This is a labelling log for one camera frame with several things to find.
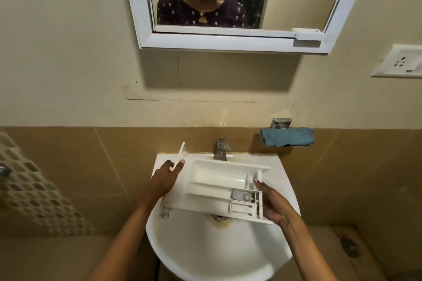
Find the wash basin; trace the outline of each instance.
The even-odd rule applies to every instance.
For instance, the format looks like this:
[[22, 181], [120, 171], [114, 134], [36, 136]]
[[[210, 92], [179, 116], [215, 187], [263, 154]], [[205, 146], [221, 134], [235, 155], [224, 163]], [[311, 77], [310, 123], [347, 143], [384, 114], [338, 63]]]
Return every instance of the wash basin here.
[[[190, 154], [212, 159], [213, 154]], [[158, 154], [154, 171], [177, 155]], [[296, 196], [277, 155], [227, 154], [228, 161], [270, 166], [263, 181], [275, 188], [299, 212]], [[173, 209], [159, 216], [153, 209], [146, 232], [161, 262], [186, 281], [264, 281], [271, 278], [292, 253], [277, 225], [228, 218], [216, 222], [211, 215]]]

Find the sink basin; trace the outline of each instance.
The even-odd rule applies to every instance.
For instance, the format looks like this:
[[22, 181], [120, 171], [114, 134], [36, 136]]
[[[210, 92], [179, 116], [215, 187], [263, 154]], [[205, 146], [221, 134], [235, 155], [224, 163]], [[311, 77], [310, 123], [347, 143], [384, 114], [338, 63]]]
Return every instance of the sink basin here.
[[[212, 154], [193, 154], [212, 159]], [[154, 171], [177, 155], [158, 154]], [[277, 155], [227, 154], [228, 161], [271, 166], [263, 181], [288, 199], [299, 212], [296, 196]], [[228, 218], [216, 222], [211, 215], [171, 210], [159, 217], [160, 201], [153, 209], [146, 232], [161, 262], [185, 281], [264, 281], [271, 278], [292, 252], [277, 225]]]

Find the blue towel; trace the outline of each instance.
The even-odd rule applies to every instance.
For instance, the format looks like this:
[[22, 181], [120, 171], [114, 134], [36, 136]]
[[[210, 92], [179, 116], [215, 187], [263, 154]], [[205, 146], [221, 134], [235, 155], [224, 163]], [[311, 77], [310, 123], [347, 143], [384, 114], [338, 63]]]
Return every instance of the blue towel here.
[[314, 131], [309, 128], [269, 129], [261, 128], [266, 146], [310, 146], [315, 142]]

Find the mirror frame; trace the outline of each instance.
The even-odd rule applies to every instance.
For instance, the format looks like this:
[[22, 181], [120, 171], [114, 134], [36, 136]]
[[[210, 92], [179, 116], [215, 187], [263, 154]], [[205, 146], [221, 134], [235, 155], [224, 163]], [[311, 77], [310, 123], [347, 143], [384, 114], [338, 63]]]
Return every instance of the mirror frame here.
[[[151, 0], [129, 0], [129, 2], [140, 49], [299, 52], [327, 55], [334, 48], [355, 0], [337, 0], [322, 32], [317, 29], [295, 28], [293, 31], [260, 30], [259, 33], [253, 33], [252, 29], [211, 27], [191, 28], [197, 33], [184, 33], [182, 26], [169, 26], [163, 29], [162, 26], [155, 25], [151, 17]], [[218, 34], [225, 31], [230, 35]]]

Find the floor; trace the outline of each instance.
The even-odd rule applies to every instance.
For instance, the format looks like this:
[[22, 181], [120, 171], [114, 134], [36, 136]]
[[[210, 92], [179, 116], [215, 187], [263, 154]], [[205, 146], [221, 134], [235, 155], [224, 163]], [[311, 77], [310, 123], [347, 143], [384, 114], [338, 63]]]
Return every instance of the floor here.
[[[339, 281], [387, 280], [353, 228], [309, 227], [309, 230]], [[346, 254], [338, 235], [343, 236], [343, 240], [349, 244], [349, 253], [357, 258]], [[113, 236], [110, 235], [0, 239], [0, 279], [84, 281], [112, 241]], [[157, 263], [159, 261], [145, 238], [135, 258], [129, 281], [179, 281], [163, 264]], [[294, 260], [291, 260], [271, 280], [302, 279]]]

